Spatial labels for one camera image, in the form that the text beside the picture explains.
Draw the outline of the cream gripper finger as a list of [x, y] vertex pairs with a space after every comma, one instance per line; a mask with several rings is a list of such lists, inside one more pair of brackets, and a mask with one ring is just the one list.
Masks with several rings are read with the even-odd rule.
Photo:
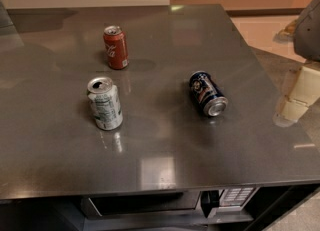
[[284, 77], [273, 116], [279, 127], [290, 127], [320, 98], [320, 62], [306, 62]]

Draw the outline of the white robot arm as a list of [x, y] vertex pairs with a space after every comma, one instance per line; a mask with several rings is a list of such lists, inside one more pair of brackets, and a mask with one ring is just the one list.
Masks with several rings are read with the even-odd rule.
[[312, 0], [291, 25], [294, 52], [306, 62], [289, 70], [273, 121], [289, 127], [320, 98], [320, 0]]

